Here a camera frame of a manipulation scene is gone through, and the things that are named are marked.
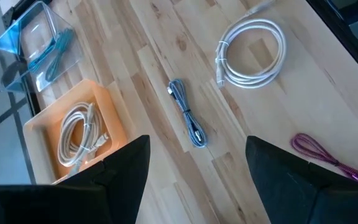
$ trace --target orange tray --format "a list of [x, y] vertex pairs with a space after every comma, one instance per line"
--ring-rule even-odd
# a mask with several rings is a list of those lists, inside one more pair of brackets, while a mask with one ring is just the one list
[[[95, 108], [100, 111], [103, 119], [101, 133], [107, 133], [109, 140], [96, 151], [94, 159], [84, 161], [80, 171], [89, 168], [127, 143], [109, 92], [91, 80], [82, 80], [23, 127], [25, 143], [37, 184], [57, 183], [63, 180], [71, 170], [72, 167], [61, 165], [57, 159], [60, 124], [72, 106], [82, 101], [95, 103]], [[82, 132], [83, 124], [78, 123], [73, 132], [74, 143], [80, 143]]]

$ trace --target wooden table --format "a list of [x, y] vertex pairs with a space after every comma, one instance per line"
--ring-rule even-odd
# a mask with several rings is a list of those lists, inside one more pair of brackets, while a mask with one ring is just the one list
[[[287, 59], [273, 83], [256, 90], [216, 86], [221, 34], [259, 1], [53, 1], [52, 9], [74, 26], [84, 59], [42, 93], [41, 105], [89, 78], [111, 92], [130, 140], [150, 135], [138, 223], [268, 223], [245, 159], [248, 135], [300, 156], [288, 141], [308, 133], [358, 169], [358, 64], [305, 0], [278, 0], [256, 15], [277, 22], [287, 37]], [[236, 40], [229, 60], [253, 72], [276, 49], [270, 34], [251, 32]], [[174, 78], [185, 81], [207, 148], [188, 139], [166, 90]]]

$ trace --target plastic bin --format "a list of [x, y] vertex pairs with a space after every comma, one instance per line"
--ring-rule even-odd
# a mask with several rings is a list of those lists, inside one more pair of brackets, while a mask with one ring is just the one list
[[[83, 80], [23, 127], [25, 143], [37, 184], [58, 182], [71, 170], [72, 167], [61, 165], [57, 158], [60, 124], [72, 106], [82, 101], [95, 103], [95, 108], [100, 111], [103, 119], [101, 133], [107, 133], [109, 140], [96, 151], [94, 159], [84, 161], [80, 171], [99, 162], [127, 143], [126, 134], [109, 92], [93, 81]], [[75, 143], [80, 143], [82, 132], [83, 125], [78, 123], [73, 132]]]
[[72, 26], [36, 2], [0, 36], [0, 91], [40, 92], [81, 58]]

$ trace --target pink cable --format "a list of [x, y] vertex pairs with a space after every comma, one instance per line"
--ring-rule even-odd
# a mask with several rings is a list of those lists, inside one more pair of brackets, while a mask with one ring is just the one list
[[302, 155], [319, 159], [340, 168], [349, 178], [358, 181], [358, 170], [339, 162], [309, 135], [303, 133], [296, 134], [291, 139], [291, 146]]

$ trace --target white ethernet cable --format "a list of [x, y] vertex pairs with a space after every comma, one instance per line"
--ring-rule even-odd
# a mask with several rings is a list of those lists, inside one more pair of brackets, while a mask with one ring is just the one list
[[[251, 19], [247, 17], [269, 7], [274, 0], [268, 0], [248, 10], [237, 22], [227, 28], [216, 49], [216, 82], [218, 87], [224, 86], [224, 79], [241, 88], [259, 88], [270, 83], [283, 66], [287, 54], [287, 43], [281, 28], [267, 19]], [[264, 29], [270, 31], [277, 40], [278, 53], [272, 64], [255, 74], [247, 75], [235, 71], [227, 62], [227, 49], [231, 42], [242, 32], [251, 29]]]
[[[75, 145], [71, 141], [74, 128], [77, 122], [83, 120], [84, 128], [81, 144]], [[100, 112], [91, 103], [77, 103], [63, 118], [60, 126], [60, 139], [58, 145], [58, 160], [65, 167], [71, 167], [69, 177], [76, 174], [85, 156], [88, 159], [94, 158], [95, 152], [108, 140], [107, 133], [100, 135], [102, 127]]]

